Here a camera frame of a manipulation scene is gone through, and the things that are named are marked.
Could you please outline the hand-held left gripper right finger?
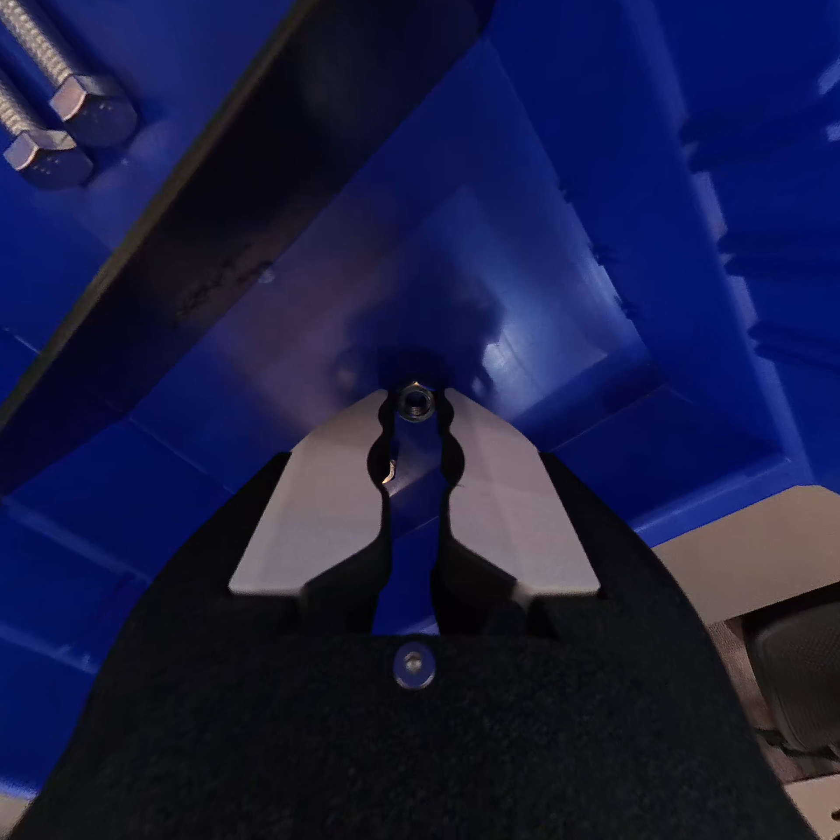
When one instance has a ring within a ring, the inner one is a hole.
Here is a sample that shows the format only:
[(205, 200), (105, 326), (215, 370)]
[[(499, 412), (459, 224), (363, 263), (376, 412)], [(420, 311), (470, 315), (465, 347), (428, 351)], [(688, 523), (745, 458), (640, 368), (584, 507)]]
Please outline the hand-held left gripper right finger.
[(437, 430), (439, 632), (481, 635), (508, 617), (526, 626), (537, 604), (595, 596), (600, 582), (535, 445), (455, 388), (437, 396)]

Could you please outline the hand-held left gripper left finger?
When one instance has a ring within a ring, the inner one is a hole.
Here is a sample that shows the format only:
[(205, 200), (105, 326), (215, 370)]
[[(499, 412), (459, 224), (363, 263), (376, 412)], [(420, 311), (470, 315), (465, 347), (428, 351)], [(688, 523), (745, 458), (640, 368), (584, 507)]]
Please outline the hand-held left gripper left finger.
[(228, 583), (279, 597), (312, 631), (367, 634), (392, 572), (395, 399), (373, 393), (316, 426), (290, 452)]

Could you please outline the steel hex nut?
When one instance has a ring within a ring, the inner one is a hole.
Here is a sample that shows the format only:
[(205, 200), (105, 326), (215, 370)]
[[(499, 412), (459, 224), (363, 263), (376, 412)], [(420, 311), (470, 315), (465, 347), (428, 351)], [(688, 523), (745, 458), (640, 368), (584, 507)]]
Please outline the steel hex nut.
[(408, 423), (425, 422), (436, 413), (434, 391), (418, 381), (405, 385), (397, 394), (396, 411)]

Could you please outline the blue plastic bin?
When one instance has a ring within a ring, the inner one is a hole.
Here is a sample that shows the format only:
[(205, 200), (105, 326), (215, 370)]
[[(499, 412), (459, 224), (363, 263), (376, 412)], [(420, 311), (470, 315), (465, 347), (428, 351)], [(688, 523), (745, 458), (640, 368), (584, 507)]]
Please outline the blue plastic bin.
[[(2, 160), (2, 405), (295, 2), (39, 2), (138, 125)], [(2, 795), (32, 800), (130, 609), (274, 455), (454, 387), (651, 546), (838, 495), (838, 2), (494, 2), (131, 413), (2, 496)]]

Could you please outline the black bin divider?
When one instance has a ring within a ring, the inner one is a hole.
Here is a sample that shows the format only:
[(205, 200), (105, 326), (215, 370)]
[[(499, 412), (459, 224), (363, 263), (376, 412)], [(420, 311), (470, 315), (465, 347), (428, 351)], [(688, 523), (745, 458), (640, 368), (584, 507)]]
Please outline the black bin divider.
[(494, 2), (295, 2), (2, 405), (2, 496), (132, 412), (477, 42)]

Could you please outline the steel hex bolt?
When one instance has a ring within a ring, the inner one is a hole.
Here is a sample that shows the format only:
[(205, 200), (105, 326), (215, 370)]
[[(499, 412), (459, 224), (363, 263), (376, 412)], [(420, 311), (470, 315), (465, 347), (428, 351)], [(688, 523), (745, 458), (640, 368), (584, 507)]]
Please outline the steel hex bolt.
[(67, 131), (50, 129), (1, 71), (1, 124), (9, 138), (3, 157), (26, 183), (49, 191), (82, 186), (93, 163)]
[(133, 136), (139, 118), (128, 95), (93, 72), (37, 2), (2, 1), (1, 20), (48, 82), (49, 106), (76, 140), (109, 148)]

